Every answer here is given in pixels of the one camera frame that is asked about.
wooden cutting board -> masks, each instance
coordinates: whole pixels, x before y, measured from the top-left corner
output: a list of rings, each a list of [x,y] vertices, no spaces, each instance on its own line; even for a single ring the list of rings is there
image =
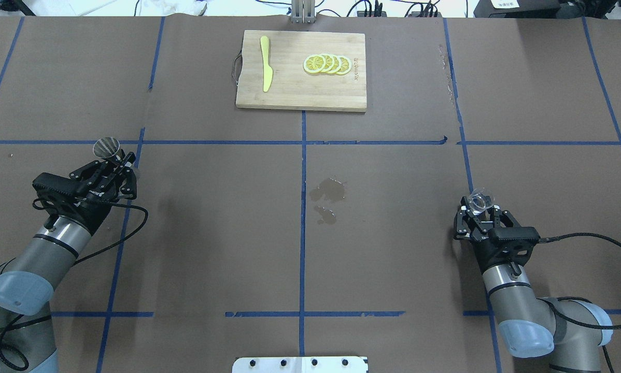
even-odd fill
[[[260,37],[270,38],[273,80],[262,90],[263,66]],[[308,74],[303,62],[311,54],[331,53],[349,57],[352,69],[343,76]],[[244,31],[242,73],[237,87],[237,107],[365,111],[365,35],[304,31]]]

water spill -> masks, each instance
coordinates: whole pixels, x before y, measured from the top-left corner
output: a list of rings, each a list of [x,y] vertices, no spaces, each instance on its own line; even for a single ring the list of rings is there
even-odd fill
[[[453,81],[451,80],[451,69],[447,69],[447,67],[449,67],[448,56],[445,52],[445,48],[443,45],[439,45],[437,49],[439,49],[439,57],[442,64],[442,70],[444,71],[444,74],[446,76],[446,89],[448,90],[448,99],[449,101],[451,101],[451,106],[455,108],[456,102],[455,98],[453,97]]]
[[[320,220],[317,221],[317,224],[334,224],[336,222],[336,215],[332,210],[320,206],[315,206],[313,209],[317,211],[322,217]]]
[[[320,200],[324,196],[325,200],[336,203],[339,200],[345,199],[345,186],[336,179],[328,178],[321,182],[317,188],[310,191],[309,194],[313,201]]]

lemon slice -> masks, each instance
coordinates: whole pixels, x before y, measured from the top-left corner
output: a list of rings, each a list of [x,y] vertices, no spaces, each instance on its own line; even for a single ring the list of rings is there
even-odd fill
[[[324,57],[324,61],[325,61],[324,68],[322,69],[322,73],[326,73],[327,71],[334,68],[334,64],[336,64],[336,61],[334,60],[332,56],[336,56],[336,55],[329,54],[329,53],[322,53],[322,57]]]
[[[341,60],[341,68],[336,71],[336,75],[345,75],[349,73],[351,70],[351,60],[346,56],[337,56],[339,60]]]
[[[324,68],[327,60],[321,54],[311,54],[304,61],[304,71],[309,74],[317,74]]]
[[[332,54],[331,58],[334,59],[334,62],[336,62],[336,63],[334,64],[334,68],[333,69],[327,71],[327,74],[336,74],[337,71],[341,70],[342,60],[339,59],[339,57],[336,56],[336,54]]]

cable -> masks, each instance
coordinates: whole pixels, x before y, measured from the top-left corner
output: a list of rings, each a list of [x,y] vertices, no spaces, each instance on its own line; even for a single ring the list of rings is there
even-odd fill
[[[348,14],[346,15],[346,17],[350,17],[350,13],[354,10],[354,8],[356,8],[356,6],[359,3],[367,3],[368,7],[366,8],[367,10],[365,10],[365,14],[370,13],[373,10],[373,4],[370,2],[370,0],[358,0],[358,2],[354,3],[354,5],[350,8],[350,10],[348,10]]]
[[[320,14],[321,12],[332,12],[333,14],[337,15],[337,16],[341,16],[340,14],[338,14],[335,10],[331,10],[331,9],[322,9],[322,10],[318,10],[318,12],[316,14]]]
[[[286,5],[287,7],[289,7],[290,3],[280,3],[280,2],[266,2],[265,0],[256,0],[256,2],[258,3],[263,3],[263,4],[278,4],[278,5]]]
[[[415,5],[420,5],[421,6],[421,11],[424,11],[424,4],[423,3],[413,3],[412,5],[410,5],[410,7],[407,8],[407,11],[405,12],[404,17],[407,17],[408,15],[410,15],[410,10],[412,10],[412,8]]]
[[[610,361],[610,355],[608,354],[608,350],[605,348],[605,346],[601,347],[603,347],[603,357],[605,358],[605,363],[607,363],[610,373],[614,373],[614,368],[612,368],[612,362]]]
[[[263,3],[263,4],[275,4],[275,5],[287,5],[288,7],[290,7],[292,4],[291,3],[281,3],[281,2],[266,2],[266,0],[256,0],[256,2],[258,3]],[[320,2],[318,5],[315,5],[315,7],[319,7],[320,5],[322,5],[322,3],[324,3],[325,0],[322,0],[322,2]]]
[[[559,297],[557,298],[557,300],[581,300],[582,302],[592,303],[589,299],[582,297]],[[612,368],[612,362],[610,361],[610,355],[608,354],[608,350],[605,348],[605,346],[602,347],[603,357],[605,358],[605,362],[608,364],[608,369],[610,370],[610,373],[614,373],[614,368]]]
[[[101,250],[99,250],[97,252],[90,253],[90,255],[87,255],[85,257],[82,257],[82,258],[76,260],[76,262],[73,263],[73,265],[80,264],[81,262],[84,262],[87,259],[91,259],[91,258],[93,258],[93,257],[95,257],[95,256],[97,256],[97,255],[99,255],[101,253],[107,252],[107,250],[110,250],[111,248],[114,248],[116,246],[121,245],[127,239],[133,237],[137,232],[139,232],[140,229],[142,229],[142,227],[145,226],[145,224],[147,224],[147,219],[149,218],[149,211],[147,211],[147,208],[144,208],[144,207],[141,207],[141,206],[124,205],[124,204],[121,204],[121,203],[113,203],[113,202],[106,201],[106,200],[88,200],[88,199],[82,199],[82,198],[77,198],[77,200],[85,202],[85,203],[93,203],[95,205],[110,205],[110,206],[121,207],[121,208],[134,208],[135,210],[140,210],[140,211],[144,212],[145,216],[143,217],[143,221],[140,222],[140,225],[138,225],[138,227],[136,227],[136,229],[131,231],[131,233],[129,233],[126,236],[124,236],[124,238],[119,239],[119,241],[111,244],[110,246],[107,246],[106,248],[102,248]]]
[[[604,236],[602,234],[589,233],[589,232],[579,232],[579,233],[565,234],[563,236],[557,236],[557,237],[541,238],[539,240],[539,243],[557,242],[557,241],[560,241],[560,240],[565,239],[565,238],[583,237],[583,236],[604,239],[604,240],[606,240],[606,241],[608,241],[610,243],[614,243],[615,245],[617,245],[617,246],[619,246],[621,248],[621,242],[617,241],[616,239],[610,238],[608,236]],[[557,298],[557,299],[558,300],[577,299],[577,300],[583,300],[584,302],[588,302],[588,300],[586,300],[585,298],[578,298],[578,297],[562,297],[562,298]],[[590,328],[590,329],[599,329],[599,330],[618,330],[618,329],[621,329],[621,324],[612,325],[612,326],[603,326],[603,325],[582,323],[581,321],[574,320],[571,317],[566,316],[562,312],[559,312],[557,310],[557,308],[555,307],[555,305],[553,305],[552,303],[548,302],[547,300],[543,300],[543,301],[548,304],[548,307],[550,307],[550,310],[552,310],[552,312],[556,316],[561,317],[562,319],[568,321],[569,323],[573,323],[573,324],[576,324],[578,326],[582,326],[584,328]]]
[[[19,321],[21,318],[22,318],[21,314],[16,316],[13,320],[10,321],[9,324],[7,324],[7,326],[4,327],[4,329],[0,333],[0,361],[2,361],[2,363],[4,363],[4,365],[6,365],[9,368],[11,368],[13,370],[16,370],[16,371],[26,371],[29,368],[29,361],[27,360],[26,356],[24,356],[24,354],[22,354],[22,352],[20,352],[19,349],[16,349],[15,347],[13,347],[11,345],[7,345],[5,343],[2,343],[2,340],[4,339],[4,336],[6,335],[7,331],[9,331],[11,329],[13,324],[15,324],[16,321]],[[4,356],[4,352],[2,351],[2,349],[10,351],[10,352],[13,352],[14,354],[18,355],[18,357],[24,363],[24,366],[17,366],[14,363],[12,363],[11,361],[9,361],[9,359],[7,359],[7,357]]]

